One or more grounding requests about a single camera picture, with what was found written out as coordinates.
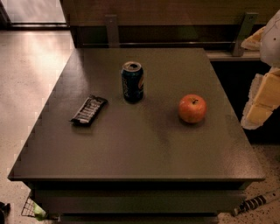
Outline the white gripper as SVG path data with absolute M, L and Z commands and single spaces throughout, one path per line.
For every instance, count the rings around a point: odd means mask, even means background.
M 248 92 L 248 102 L 242 112 L 241 126 L 256 130 L 268 120 L 280 106 L 280 10 L 248 38 L 241 47 L 256 51 L 260 49 L 261 61 L 272 68 L 265 74 L 257 73 Z

